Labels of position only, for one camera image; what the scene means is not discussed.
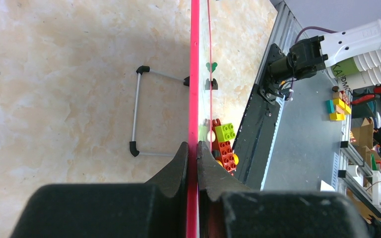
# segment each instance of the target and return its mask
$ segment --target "yellow lego brick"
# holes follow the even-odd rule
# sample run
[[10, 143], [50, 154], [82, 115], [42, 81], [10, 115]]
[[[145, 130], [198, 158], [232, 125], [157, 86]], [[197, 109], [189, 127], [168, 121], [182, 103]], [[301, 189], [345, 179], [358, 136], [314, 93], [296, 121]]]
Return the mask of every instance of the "yellow lego brick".
[[345, 115], [351, 115], [351, 107], [349, 105], [345, 104], [343, 110], [345, 112]]
[[341, 109], [345, 108], [345, 102], [341, 99], [334, 99], [332, 100], [332, 102], [334, 103], [334, 105], [339, 106]]
[[345, 120], [345, 115], [339, 113], [331, 113], [329, 114], [329, 118], [331, 120]]

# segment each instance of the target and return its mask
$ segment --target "red edge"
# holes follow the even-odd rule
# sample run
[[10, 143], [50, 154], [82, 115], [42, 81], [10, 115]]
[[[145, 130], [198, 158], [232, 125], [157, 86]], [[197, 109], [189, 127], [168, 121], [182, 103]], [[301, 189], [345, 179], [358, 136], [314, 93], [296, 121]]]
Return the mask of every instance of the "red edge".
[[199, 85], [199, 0], [192, 0], [190, 13], [190, 86], [189, 86], [189, 161], [186, 237], [198, 237], [198, 180], [196, 150], [198, 146]]

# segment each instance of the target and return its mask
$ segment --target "green heart shape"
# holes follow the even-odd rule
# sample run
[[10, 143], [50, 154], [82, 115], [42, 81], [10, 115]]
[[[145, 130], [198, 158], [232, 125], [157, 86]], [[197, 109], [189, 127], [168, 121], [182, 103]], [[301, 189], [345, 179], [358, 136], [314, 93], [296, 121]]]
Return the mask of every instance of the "green heart shape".
[[[206, 63], [206, 69], [208, 69], [208, 71], [210, 71], [209, 70], [209, 65], [210, 65], [210, 63]], [[217, 62], [214, 62], [214, 63], [212, 63], [212, 66], [211, 66], [211, 68], [212, 68], [212, 71], [211, 72], [214, 72], [215, 71], [215, 69], [217, 68]]]

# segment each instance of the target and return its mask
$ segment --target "black plastic corner connector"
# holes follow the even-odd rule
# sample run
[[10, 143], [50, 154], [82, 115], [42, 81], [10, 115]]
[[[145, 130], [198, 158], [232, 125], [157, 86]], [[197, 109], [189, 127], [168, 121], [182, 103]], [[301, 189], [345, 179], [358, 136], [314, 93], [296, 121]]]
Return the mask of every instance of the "black plastic corner connector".
[[215, 78], [213, 78], [212, 81], [209, 81], [209, 78], [206, 79], [205, 90], [210, 90], [210, 89], [218, 90], [218, 83], [217, 83], [217, 80]]
[[140, 73], [142, 75], [142, 73], [146, 72], [148, 73], [150, 71], [150, 66], [144, 66], [144, 65], [141, 65], [137, 70], [136, 70], [136, 73]]
[[348, 141], [341, 141], [341, 147], [340, 148], [348, 148]]
[[213, 78], [211, 81], [211, 88], [212, 88], [212, 90], [218, 90], [218, 83], [217, 83], [217, 80], [215, 78]]
[[345, 178], [347, 176], [346, 170], [338, 170], [338, 178]]
[[191, 78], [190, 76], [184, 78], [184, 82], [183, 82], [183, 85], [184, 85], [184, 86], [189, 87], [189, 82], [190, 82], [189, 80], [190, 80], [190, 78]]
[[129, 142], [129, 151], [134, 157], [139, 155], [139, 150], [136, 149], [136, 141]]

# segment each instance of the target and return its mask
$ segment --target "red-edged transparent acrylic sheet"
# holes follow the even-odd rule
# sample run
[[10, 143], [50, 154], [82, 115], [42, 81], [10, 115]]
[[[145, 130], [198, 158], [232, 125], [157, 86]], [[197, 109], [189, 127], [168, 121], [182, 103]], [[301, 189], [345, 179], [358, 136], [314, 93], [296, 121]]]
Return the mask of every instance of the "red-edged transparent acrylic sheet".
[[190, 96], [187, 237], [198, 236], [196, 149], [208, 140], [211, 119], [211, 33], [209, 0], [192, 0], [190, 21]]

